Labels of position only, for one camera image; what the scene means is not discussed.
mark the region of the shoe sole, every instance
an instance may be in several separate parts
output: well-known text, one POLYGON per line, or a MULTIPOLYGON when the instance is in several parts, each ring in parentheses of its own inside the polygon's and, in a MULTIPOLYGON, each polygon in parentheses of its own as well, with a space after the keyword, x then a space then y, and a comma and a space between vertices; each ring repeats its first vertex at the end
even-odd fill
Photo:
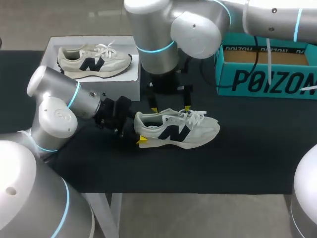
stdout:
POLYGON ((196 147, 200 147, 202 145, 205 145, 209 142, 211 142, 215 137, 218 135, 218 133, 214 137, 210 137, 204 141, 201 141, 199 143, 183 143, 179 141, 173 141, 173 140, 160 140, 156 138, 147 138, 148 140, 145 143, 139 144, 140 148, 153 148, 153 147, 161 147, 164 145, 176 145, 178 147, 181 147, 183 149, 193 149, 196 147))
POLYGON ((64 74, 72 79, 86 78, 86 77, 90 77, 90 76, 99 77, 99 78, 110 78, 110 77, 114 77, 114 76, 120 74, 129 66, 130 65, 128 65, 125 68, 121 68, 121 69, 111 71, 111 72, 97 72, 97 71, 68 72, 68 71, 65 71, 64 74))

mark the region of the sneaker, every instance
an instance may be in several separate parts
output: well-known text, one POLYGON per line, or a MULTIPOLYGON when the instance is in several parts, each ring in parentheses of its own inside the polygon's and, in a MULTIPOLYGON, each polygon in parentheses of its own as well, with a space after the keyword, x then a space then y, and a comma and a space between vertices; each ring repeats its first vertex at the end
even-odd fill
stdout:
POLYGON ((158 114, 137 112, 134 118, 134 129, 143 137, 140 148, 159 147, 167 144, 177 145, 184 149, 202 146, 213 140, 219 133, 218 121, 205 117, 206 112, 172 109, 158 114))
POLYGON ((121 73, 131 64, 132 56, 115 51, 111 44, 83 45, 75 50, 59 48, 57 64, 61 73, 73 79, 88 76, 108 78, 121 73))

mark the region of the white box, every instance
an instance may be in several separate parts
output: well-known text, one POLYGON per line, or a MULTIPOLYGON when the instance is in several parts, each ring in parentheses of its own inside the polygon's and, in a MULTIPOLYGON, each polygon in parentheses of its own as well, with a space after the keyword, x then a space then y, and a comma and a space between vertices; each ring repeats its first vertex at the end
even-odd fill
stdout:
POLYGON ((132 56, 131 65, 123 73, 111 78, 86 77, 77 79, 81 85, 101 92, 102 100, 108 97, 117 100, 125 96, 132 101, 140 100, 140 68, 139 54, 132 36, 63 36, 51 37, 44 52, 41 65, 46 65, 60 72, 57 65, 59 47, 79 48, 84 44, 111 45, 114 50, 125 52, 132 56))

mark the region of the gray floor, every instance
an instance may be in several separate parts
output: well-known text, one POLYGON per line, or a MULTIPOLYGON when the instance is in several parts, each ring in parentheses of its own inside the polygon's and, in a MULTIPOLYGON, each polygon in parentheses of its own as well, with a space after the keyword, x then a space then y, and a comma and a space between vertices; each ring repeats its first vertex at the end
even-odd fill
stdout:
POLYGON ((290 238, 282 195, 125 194, 120 238, 290 238))
MULTIPOLYGON (((0 0, 4 50, 44 50, 51 36, 131 34, 122 0, 0 0)), ((120 227, 121 238, 291 237, 283 195, 124 194, 120 227)))

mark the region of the black table mat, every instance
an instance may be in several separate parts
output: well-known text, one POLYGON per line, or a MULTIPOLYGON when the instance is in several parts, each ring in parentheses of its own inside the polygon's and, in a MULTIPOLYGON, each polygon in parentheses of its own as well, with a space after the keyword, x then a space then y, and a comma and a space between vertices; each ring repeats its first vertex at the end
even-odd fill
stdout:
MULTIPOLYGON (((0 52, 0 133, 31 126, 35 101, 26 94, 42 52, 0 52)), ((79 192, 288 194, 302 156, 317 142, 317 102, 221 97, 192 60, 184 82, 194 84, 192 109, 219 120, 211 143, 191 150, 139 149, 93 122, 58 154, 54 169, 79 192)), ((213 60, 204 62, 213 82, 213 60)), ((142 71, 142 87, 147 76, 142 71)), ((150 112, 143 101, 133 109, 150 112)), ((183 108, 180 96, 158 96, 160 109, 183 108)))

